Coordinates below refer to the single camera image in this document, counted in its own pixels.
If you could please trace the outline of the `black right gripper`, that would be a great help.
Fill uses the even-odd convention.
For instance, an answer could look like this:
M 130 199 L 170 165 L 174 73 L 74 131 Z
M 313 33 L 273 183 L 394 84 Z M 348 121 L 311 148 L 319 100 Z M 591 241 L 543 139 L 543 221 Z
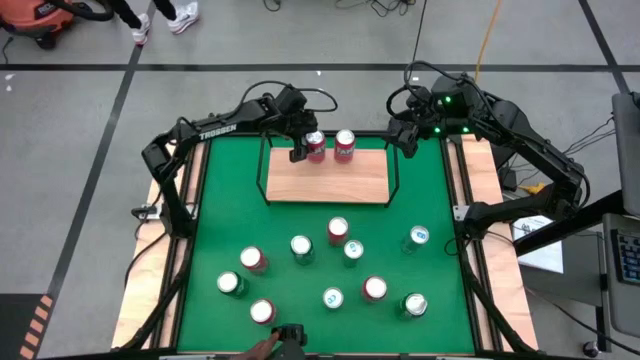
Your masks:
M 398 146 L 404 157 L 413 158 L 418 149 L 418 139 L 430 137 L 430 119 L 412 112 L 403 112 L 398 116 L 400 127 L 388 127 L 384 134 L 386 145 Z

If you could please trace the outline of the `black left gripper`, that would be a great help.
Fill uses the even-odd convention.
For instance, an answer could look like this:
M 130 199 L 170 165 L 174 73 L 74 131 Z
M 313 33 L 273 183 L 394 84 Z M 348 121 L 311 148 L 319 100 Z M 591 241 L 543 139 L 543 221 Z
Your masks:
M 298 112 L 288 117 L 288 137 L 293 140 L 293 149 L 289 151 L 291 162 L 300 162 L 307 158 L 308 145 L 305 136 L 318 130 L 318 121 L 314 112 Z

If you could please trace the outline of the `red soda can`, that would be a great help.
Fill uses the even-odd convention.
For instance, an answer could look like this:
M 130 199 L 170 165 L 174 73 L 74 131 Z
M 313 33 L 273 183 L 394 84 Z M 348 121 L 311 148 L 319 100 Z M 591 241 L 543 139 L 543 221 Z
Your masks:
M 325 159 L 326 138 L 321 130 L 308 133 L 305 136 L 307 144 L 307 159 L 312 163 L 321 163 Z
M 349 232 L 349 224 L 343 217 L 333 217 L 327 225 L 328 241 L 331 246 L 342 246 Z
M 254 323 L 266 326 L 275 321 L 277 308 L 271 300 L 260 298 L 251 304 L 249 314 Z
M 353 159 L 356 136 L 349 129 L 337 132 L 334 138 L 334 159 L 339 163 L 349 163 Z
M 367 277 L 361 287 L 362 297 L 367 302 L 383 300 L 387 294 L 387 283 L 380 276 Z
M 262 250 L 256 246 L 248 246 L 241 251 L 242 266 L 253 274 L 264 274 L 269 267 L 269 261 Z

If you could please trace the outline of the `green soda can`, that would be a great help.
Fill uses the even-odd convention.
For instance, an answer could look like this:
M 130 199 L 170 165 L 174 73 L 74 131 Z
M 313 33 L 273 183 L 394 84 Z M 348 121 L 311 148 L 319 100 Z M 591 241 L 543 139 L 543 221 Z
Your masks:
M 428 309 L 428 301 L 421 293 L 409 293 L 398 303 L 397 316 L 403 320 L 422 317 Z
M 248 292 L 249 283 L 235 271 L 224 271 L 217 278 L 217 287 L 224 295 L 241 298 Z
M 290 249 L 294 260 L 300 265 L 309 265 L 314 261 L 312 241 L 304 235 L 296 235 L 291 239 Z

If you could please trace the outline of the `green table mat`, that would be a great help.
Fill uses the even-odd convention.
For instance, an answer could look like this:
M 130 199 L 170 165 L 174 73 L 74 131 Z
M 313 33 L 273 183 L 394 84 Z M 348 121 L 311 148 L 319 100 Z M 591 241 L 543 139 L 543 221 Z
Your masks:
M 226 137 L 211 147 L 183 310 L 178 349 L 182 352 L 242 352 L 269 335 L 249 310 L 260 298 L 271 300 L 280 323 L 304 326 L 307 350 L 315 353 L 470 353 L 474 349 L 459 261 L 453 244 L 448 187 L 437 141 L 420 144 L 417 154 L 399 160 L 400 189 L 383 205 L 272 203 L 256 186 L 260 139 Z M 349 224 L 348 240 L 364 254 L 355 267 L 343 263 L 343 247 L 331 246 L 327 225 L 333 217 Z M 416 225 L 429 241 L 412 254 L 401 250 Z M 290 249 L 296 235 L 308 237 L 314 261 L 298 264 Z M 268 270 L 256 275 L 240 261 L 248 246 L 262 250 Z M 249 283 L 245 296 L 222 294 L 217 278 L 235 271 Z M 386 297 L 367 302 L 361 287 L 369 276 L 387 283 Z M 327 309 L 329 287 L 344 302 Z M 399 301 L 421 293 L 426 313 L 397 316 Z

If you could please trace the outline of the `white paper sheet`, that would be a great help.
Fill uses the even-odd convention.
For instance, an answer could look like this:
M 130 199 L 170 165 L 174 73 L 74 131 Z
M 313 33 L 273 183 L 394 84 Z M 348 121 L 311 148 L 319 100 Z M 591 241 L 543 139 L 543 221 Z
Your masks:
M 535 232 L 536 230 L 539 230 L 551 223 L 551 219 L 541 215 L 518 219 L 511 225 L 513 238 L 518 240 L 519 238 Z M 528 254 L 519 255 L 518 262 L 520 265 L 563 274 L 564 264 L 562 243 L 556 242 Z

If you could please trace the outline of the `person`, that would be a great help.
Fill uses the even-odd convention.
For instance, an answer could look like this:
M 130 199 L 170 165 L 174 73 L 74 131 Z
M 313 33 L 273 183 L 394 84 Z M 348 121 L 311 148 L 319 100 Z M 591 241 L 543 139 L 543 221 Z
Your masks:
M 165 17 L 169 30 L 178 35 L 199 19 L 199 3 L 191 0 L 187 4 L 174 5 L 171 0 L 151 0 L 156 9 Z M 143 46 L 148 39 L 151 19 L 147 13 L 136 14 L 126 0 L 107 0 L 115 14 L 129 26 L 137 46 Z

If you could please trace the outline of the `person's hand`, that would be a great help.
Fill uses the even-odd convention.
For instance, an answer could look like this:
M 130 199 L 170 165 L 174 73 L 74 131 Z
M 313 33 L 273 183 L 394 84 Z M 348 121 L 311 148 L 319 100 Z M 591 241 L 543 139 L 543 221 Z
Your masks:
M 249 350 L 237 354 L 231 360 L 266 360 L 279 340 L 279 333 L 272 333 L 266 340 L 257 342 Z

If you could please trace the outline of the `grey computer monitor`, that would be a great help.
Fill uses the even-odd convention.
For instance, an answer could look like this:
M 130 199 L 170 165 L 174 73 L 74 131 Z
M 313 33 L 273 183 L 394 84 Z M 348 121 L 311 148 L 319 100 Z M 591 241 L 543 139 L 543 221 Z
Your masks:
M 623 207 L 640 217 L 640 92 L 612 96 Z

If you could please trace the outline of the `grey keyboard console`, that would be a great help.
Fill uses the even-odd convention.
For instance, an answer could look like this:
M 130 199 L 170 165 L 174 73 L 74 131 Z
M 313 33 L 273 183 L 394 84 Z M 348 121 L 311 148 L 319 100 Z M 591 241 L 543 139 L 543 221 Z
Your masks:
M 612 325 L 640 338 L 640 220 L 606 214 L 603 230 Z

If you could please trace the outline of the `orange shop vacuum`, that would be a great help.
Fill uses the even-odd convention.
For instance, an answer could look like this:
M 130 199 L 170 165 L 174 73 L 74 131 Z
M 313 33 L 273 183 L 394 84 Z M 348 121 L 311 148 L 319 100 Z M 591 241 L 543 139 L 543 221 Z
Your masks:
M 0 0 L 0 28 L 30 38 L 44 50 L 56 47 L 58 35 L 74 15 L 47 0 Z

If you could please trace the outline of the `black orange-striped floor strip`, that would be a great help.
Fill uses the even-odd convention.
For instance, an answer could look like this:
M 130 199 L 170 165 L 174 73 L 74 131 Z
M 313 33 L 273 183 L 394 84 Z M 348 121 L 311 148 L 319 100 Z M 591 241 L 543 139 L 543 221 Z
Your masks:
M 49 294 L 0 294 L 0 360 L 35 360 L 52 313 Z

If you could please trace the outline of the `black metal table frame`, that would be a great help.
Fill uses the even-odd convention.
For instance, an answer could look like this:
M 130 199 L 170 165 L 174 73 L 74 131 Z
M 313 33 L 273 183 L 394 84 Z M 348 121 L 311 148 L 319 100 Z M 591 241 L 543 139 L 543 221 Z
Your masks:
M 356 149 L 380 148 L 386 144 L 382 131 L 360 131 L 356 134 Z M 268 134 L 256 132 L 236 132 L 227 136 L 217 137 L 211 141 L 196 145 L 189 153 L 184 165 L 178 170 L 175 185 L 179 196 L 194 220 L 193 235 L 188 238 L 172 237 L 165 231 L 161 220 L 159 233 L 168 237 L 172 243 L 183 243 L 185 246 L 183 261 L 179 268 L 169 269 L 164 276 L 164 288 L 160 297 L 150 312 L 148 318 L 135 332 L 130 340 L 119 345 L 111 352 L 114 360 L 159 360 L 161 358 L 210 358 L 211 360 L 226 360 L 241 352 L 182 352 L 178 349 L 178 339 L 182 323 L 183 310 L 187 295 L 187 287 L 191 274 L 191 265 L 195 250 L 195 240 L 202 210 L 203 190 L 207 176 L 207 167 L 212 144 L 226 137 L 257 137 L 260 139 Z M 280 140 L 276 135 L 268 135 L 274 139 L 278 147 L 293 149 L 292 140 Z M 455 185 L 457 176 L 452 172 L 448 148 L 448 138 L 430 138 L 421 140 L 435 140 L 441 148 L 445 179 L 448 187 L 451 218 L 454 226 L 453 244 L 455 256 L 459 261 L 461 279 L 467 302 L 471 334 L 474 349 L 470 353 L 315 353 L 303 347 L 306 360 L 473 360 L 478 358 L 494 360 L 527 359 L 536 356 L 536 350 L 531 344 L 522 339 L 509 321 L 501 313 L 495 303 L 490 289 L 489 276 L 482 267 L 473 267 L 468 257 L 468 251 L 476 247 L 479 238 L 467 239 L 461 235 L 457 220 L 463 215 L 458 206 Z M 269 335 L 274 327 L 283 324 L 275 321 L 266 325 Z

